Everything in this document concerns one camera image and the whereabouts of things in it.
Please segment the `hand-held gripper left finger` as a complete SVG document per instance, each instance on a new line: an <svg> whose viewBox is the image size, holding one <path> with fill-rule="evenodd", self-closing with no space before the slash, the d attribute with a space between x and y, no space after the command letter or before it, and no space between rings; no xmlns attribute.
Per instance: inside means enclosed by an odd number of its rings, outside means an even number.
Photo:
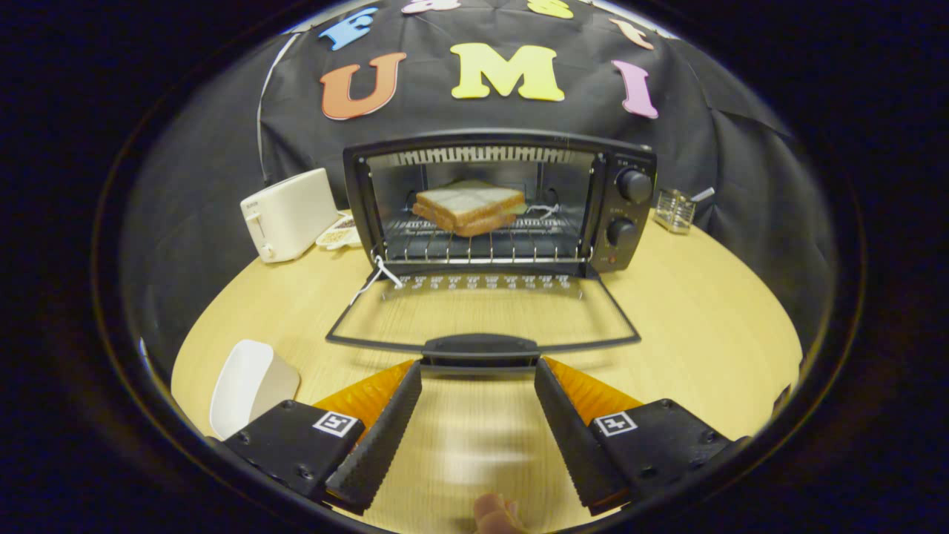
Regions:
<svg viewBox="0 0 949 534"><path fill-rule="evenodd" d="M420 362L404 361L315 405L282 400L222 445L276 484L362 515L422 391Z"/></svg>

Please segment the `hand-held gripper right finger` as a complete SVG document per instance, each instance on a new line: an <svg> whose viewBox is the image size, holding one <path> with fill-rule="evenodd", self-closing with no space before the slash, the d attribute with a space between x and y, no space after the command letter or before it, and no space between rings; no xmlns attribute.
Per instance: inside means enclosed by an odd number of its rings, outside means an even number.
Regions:
<svg viewBox="0 0 949 534"><path fill-rule="evenodd" d="M533 386L581 504L593 515L680 489L735 455L680 403L643 403L565 363L539 359Z"/></svg>

